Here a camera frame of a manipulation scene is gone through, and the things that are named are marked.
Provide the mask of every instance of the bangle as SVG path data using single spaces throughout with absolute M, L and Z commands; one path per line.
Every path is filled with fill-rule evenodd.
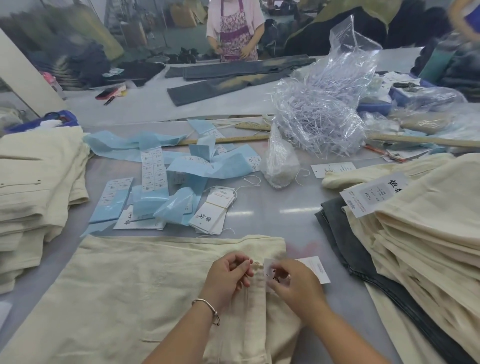
M 220 317 L 218 316 L 218 312 L 215 311 L 215 309 L 213 308 L 213 306 L 211 304 L 208 303 L 208 301 L 206 300 L 202 300 L 201 298 L 197 298 L 196 300 L 193 300 L 192 301 L 192 306 L 195 302 L 197 301 L 201 301 L 203 302 L 204 304 L 206 304 L 211 310 L 212 310 L 212 314 L 213 314 L 213 318 L 215 319 L 216 318 L 216 323 L 213 322 L 213 324 L 217 325 L 217 326 L 220 326 Z

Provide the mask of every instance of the hand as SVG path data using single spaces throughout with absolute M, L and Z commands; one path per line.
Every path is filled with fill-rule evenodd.
M 267 285 L 305 324 L 313 322 L 313 318 L 324 310 L 330 310 L 320 281 L 302 262 L 284 259 L 271 267 L 276 269 L 276 277 L 287 278 L 290 275 L 290 284 L 286 286 L 270 279 Z
M 222 312 L 242 285 L 250 287 L 248 277 L 253 277 L 252 263 L 253 260 L 242 252 L 228 253 L 216 260 L 208 271 L 198 298 L 208 301 L 217 312 Z
M 240 58 L 242 60 L 244 60 L 245 58 L 247 58 L 250 53 L 252 52 L 253 50 L 253 47 L 249 44 L 247 44 L 246 46 L 244 46 L 242 49 L 241 49 L 241 52 L 240 52 Z

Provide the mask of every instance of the woman in floral apron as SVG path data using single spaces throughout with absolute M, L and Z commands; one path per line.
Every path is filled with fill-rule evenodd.
M 259 0 L 211 0 L 207 39 L 221 62 L 255 61 L 264 23 Z

